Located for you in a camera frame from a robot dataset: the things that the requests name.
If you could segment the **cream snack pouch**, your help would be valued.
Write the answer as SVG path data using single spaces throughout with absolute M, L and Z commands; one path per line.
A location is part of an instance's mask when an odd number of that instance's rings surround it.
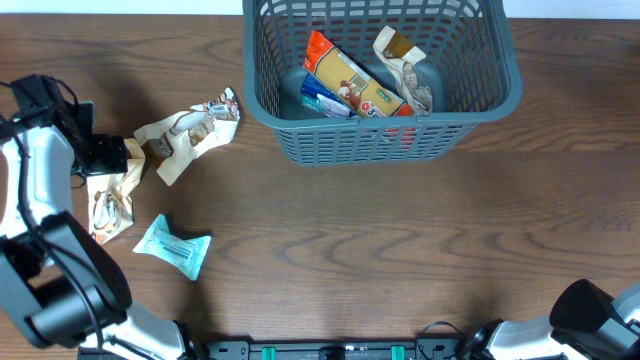
M 373 44 L 374 53 L 391 72 L 398 95 L 418 114 L 430 115 L 433 93 L 419 78 L 417 64 L 426 54 L 394 28 L 385 26 Z
M 124 140 L 127 171 L 87 179 L 89 234 L 104 245 L 134 224 L 131 193 L 140 183 L 145 154 L 134 138 Z
M 192 161 L 229 144 L 240 119 L 236 92 L 227 87 L 213 100 L 139 128 L 134 138 L 159 177 L 171 186 Z

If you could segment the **teal flushable wipes packet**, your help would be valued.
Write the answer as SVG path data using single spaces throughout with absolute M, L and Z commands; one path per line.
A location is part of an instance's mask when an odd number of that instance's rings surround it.
M 189 280 L 196 281 L 211 241 L 209 235 L 184 240 L 171 234 L 166 217 L 160 214 L 133 252 L 159 258 L 179 269 Z

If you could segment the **San Remo spaghetti packet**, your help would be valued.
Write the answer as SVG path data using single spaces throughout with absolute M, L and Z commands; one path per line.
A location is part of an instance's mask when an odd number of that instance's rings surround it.
M 410 116 L 411 107 L 386 89 L 319 31 L 312 31 L 303 67 L 365 118 Z

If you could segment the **grey plastic slotted basket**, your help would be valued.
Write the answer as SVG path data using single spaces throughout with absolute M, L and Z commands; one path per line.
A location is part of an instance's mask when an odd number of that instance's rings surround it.
M 475 126 L 510 115 L 522 95 L 500 0 L 244 0 L 245 105 L 283 152 L 308 166 L 439 157 Z M 384 88 L 392 73 L 374 40 L 391 27 L 424 52 L 416 72 L 433 94 L 430 114 L 334 117 L 306 107 L 306 49 L 320 32 Z

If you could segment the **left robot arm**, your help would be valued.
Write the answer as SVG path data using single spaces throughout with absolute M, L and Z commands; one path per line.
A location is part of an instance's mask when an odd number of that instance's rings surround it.
M 120 267 L 72 214 L 72 177 L 126 172 L 123 137 L 94 133 L 94 104 L 62 80 L 33 74 L 7 87 L 18 110 L 1 120 L 2 310 L 33 346 L 81 359 L 206 358 L 186 325 L 133 302 Z

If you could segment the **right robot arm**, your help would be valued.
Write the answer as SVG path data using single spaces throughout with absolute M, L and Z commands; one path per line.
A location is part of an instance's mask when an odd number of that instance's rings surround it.
M 460 345 L 462 359 L 637 359 L 639 286 L 617 297 L 589 280 L 572 283 L 549 314 L 494 320 Z

